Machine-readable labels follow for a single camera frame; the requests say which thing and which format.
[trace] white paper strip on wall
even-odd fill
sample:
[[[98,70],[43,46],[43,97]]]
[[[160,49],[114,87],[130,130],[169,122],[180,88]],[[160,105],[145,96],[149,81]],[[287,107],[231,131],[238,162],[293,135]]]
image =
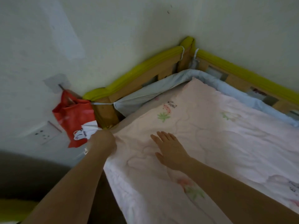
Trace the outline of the white paper strip on wall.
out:
[[[48,19],[59,52],[68,60],[84,58],[84,48],[59,0],[40,0],[39,4]]]

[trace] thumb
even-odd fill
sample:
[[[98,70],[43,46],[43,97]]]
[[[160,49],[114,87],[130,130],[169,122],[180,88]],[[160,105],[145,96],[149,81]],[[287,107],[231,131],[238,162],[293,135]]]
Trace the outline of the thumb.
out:
[[[155,155],[158,158],[158,160],[160,161],[160,163],[162,163],[163,165],[165,165],[164,164],[164,157],[159,152],[156,152]]]

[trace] yellow padding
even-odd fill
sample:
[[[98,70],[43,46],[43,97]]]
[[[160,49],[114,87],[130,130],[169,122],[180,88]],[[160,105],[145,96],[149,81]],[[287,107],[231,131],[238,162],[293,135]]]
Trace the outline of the yellow padding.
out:
[[[33,201],[0,199],[0,222],[23,221],[37,204]]]
[[[187,49],[192,44],[193,40],[194,39],[192,37],[187,37],[184,39],[184,41],[181,42],[180,45]],[[142,75],[144,72],[155,67],[159,63],[162,63],[178,54],[181,54],[182,52],[183,48],[180,46],[176,46],[172,49],[161,52],[153,56],[152,58],[142,62],[141,64],[138,64],[136,67],[134,67],[126,74],[122,75],[109,86],[105,88],[94,89],[92,91],[87,92],[86,94],[84,94],[83,99],[95,101],[97,99],[114,94],[116,91],[120,90],[121,88],[132,82],[134,79]]]
[[[192,43],[191,53],[195,53],[195,41]],[[276,95],[279,98],[285,99],[295,105],[299,105],[299,94],[293,90],[287,89],[275,82],[272,82],[262,76],[257,75],[252,71],[248,71],[242,67],[232,64],[226,60],[223,60],[213,54],[210,54],[204,50],[198,50],[196,57],[204,59],[211,64],[233,74],[237,77],[244,79],[245,81],[251,83],[253,86],[259,89],[269,92],[271,95]]]

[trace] hand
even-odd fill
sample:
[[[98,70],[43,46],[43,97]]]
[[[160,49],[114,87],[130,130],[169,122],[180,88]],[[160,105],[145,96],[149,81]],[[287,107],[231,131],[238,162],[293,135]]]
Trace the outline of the hand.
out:
[[[162,154],[155,153],[158,160],[170,169],[182,171],[191,157],[173,134],[158,131],[157,135],[159,137],[153,134],[150,137],[161,150]]]
[[[108,157],[115,149],[115,138],[109,130],[98,130],[87,143],[88,153],[100,153],[101,156]]]

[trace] wall socket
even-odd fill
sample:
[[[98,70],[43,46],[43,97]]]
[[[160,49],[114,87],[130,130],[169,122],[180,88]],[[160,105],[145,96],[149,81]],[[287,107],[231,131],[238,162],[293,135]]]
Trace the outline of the wall socket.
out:
[[[25,137],[31,141],[43,145],[59,135],[61,130],[56,128],[50,121],[44,125],[38,126],[31,132],[29,132]]]

